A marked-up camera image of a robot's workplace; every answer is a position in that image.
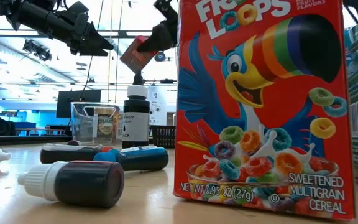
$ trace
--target red cereal box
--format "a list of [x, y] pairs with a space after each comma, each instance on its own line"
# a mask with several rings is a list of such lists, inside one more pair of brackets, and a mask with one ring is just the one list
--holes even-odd
[[355, 217], [341, 12], [180, 1], [176, 196]]

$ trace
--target table surface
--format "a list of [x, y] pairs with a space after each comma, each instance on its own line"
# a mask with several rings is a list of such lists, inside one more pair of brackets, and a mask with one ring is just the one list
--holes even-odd
[[[10, 161], [0, 163], [0, 223], [332, 223], [326, 220], [278, 214], [241, 207], [185, 200], [172, 195], [174, 150], [164, 170], [126, 172], [125, 188], [118, 204], [109, 210], [81, 208], [48, 202], [27, 195], [17, 176], [39, 164], [41, 145], [6, 146]], [[356, 186], [358, 223], [358, 185]]]

